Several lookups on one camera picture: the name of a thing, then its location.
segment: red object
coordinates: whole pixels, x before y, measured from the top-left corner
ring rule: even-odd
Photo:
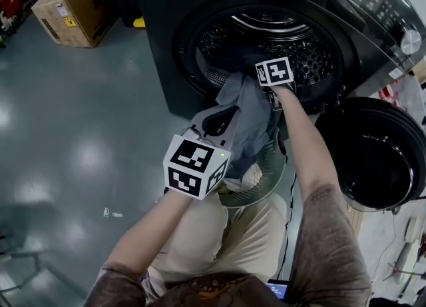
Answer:
[[[0,0],[0,4],[6,18],[12,18],[22,11],[21,0]]]

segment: phone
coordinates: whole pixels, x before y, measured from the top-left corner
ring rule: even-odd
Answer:
[[[266,286],[279,298],[280,300],[284,300],[284,296],[286,295],[288,281],[281,280],[269,280]]]

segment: brown shirt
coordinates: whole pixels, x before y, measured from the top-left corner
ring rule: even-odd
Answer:
[[[85,307],[145,306],[146,294],[138,279],[128,268],[107,262]],[[341,193],[325,186],[304,203],[286,303],[255,276],[219,273],[171,288],[152,307],[362,307],[370,294],[370,279],[342,207]]]

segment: control knob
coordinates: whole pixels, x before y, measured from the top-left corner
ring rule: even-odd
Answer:
[[[412,24],[403,25],[400,32],[401,50],[406,55],[412,55],[420,50],[421,36]]]

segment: yellow object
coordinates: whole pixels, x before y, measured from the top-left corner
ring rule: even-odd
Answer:
[[[142,16],[141,18],[136,18],[133,22],[134,27],[145,27],[145,20]]]
[[[72,17],[63,17],[63,20],[69,27],[77,26],[77,23],[75,23],[75,20]]]

